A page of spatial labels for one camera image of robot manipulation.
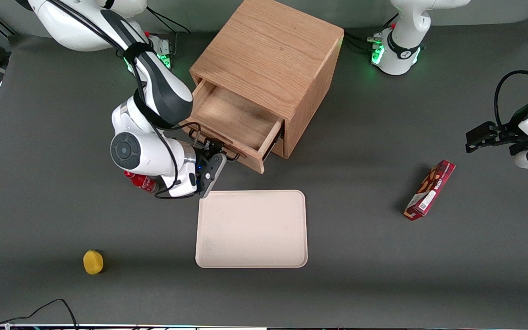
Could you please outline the right gripper grey-edged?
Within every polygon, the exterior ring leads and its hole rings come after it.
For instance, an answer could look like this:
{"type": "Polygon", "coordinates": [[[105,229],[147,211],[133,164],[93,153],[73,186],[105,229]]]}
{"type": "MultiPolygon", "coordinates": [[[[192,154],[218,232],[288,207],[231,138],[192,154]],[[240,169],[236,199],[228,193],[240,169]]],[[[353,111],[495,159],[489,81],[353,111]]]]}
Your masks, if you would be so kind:
{"type": "Polygon", "coordinates": [[[207,147],[202,142],[194,144],[196,159],[198,160],[198,196],[205,198],[211,192],[221,171],[227,162],[220,141],[207,141],[207,147]]]}

